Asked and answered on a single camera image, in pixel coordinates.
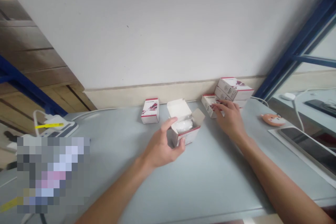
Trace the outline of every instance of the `black device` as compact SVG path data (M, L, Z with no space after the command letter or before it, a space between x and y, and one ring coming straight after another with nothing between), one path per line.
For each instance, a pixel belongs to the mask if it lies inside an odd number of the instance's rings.
M304 104L336 118L336 110L332 107L328 107L323 101L309 100L305 101Z
M336 179L336 153L296 128L280 129L279 133L328 175Z

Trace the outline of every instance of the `orange fox figurine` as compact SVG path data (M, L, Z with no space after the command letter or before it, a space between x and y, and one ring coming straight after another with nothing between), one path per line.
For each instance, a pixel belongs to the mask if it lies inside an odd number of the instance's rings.
M265 115L261 115L261 117L267 124L272 125L272 126L282 126L286 123L286 120L278 115L265 114Z

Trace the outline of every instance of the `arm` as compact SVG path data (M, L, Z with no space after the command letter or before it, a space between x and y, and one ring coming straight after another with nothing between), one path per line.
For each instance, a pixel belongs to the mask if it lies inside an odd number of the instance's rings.
M231 101L221 102L225 105L213 104L220 127L251 165L281 220L285 224L335 224L247 135L239 106Z
M145 152L97 199L76 224L117 223L134 193L153 170L175 161L184 152L184 138L175 149L168 146L167 130L176 121L177 117L173 117L163 123L149 141Z

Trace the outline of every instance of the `product box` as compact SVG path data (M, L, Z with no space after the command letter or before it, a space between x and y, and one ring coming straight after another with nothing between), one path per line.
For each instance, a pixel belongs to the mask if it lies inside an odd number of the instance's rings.
M232 100L223 90L221 90L218 86L215 89L215 95L219 98L219 100L229 100L232 101L234 103L237 103L239 105L240 108L243 108L246 103L247 103L247 99L246 100Z
M217 114L214 112L212 108L213 103L218 103L218 97L215 94L204 94L202 96L202 103L207 110L210 118L217 118Z
M146 99L141 113L141 120L143 124L158 123L159 122L159 99Z
M217 86L233 101L248 100L254 92L252 88L233 77L219 79Z
M170 117L178 118L177 122L173 123L173 125L171 126L172 130L171 138L174 146L175 147L178 146L181 138L183 137L185 138L186 145L193 142L194 139L196 138L198 131L201 128L205 115L198 108L194 112L191 112L188 104L184 99L178 99L168 102L167 109ZM187 120L190 116L192 116L194 119L195 127L189 131L178 133L176 128L177 124L179 122Z

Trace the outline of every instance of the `hand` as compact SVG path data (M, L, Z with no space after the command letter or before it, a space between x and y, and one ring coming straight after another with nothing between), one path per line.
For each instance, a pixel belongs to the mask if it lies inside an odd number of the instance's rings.
M173 162L184 152L186 148L185 138L182 138L179 146L174 149L168 146L167 130L176 121L177 117L165 121L161 128L154 133L146 150L141 155L142 160L149 169L155 169Z
M213 103L213 110L217 115L217 122L222 130L234 141L238 147L250 138L247 135L240 115L239 106L232 101L220 100L223 104Z

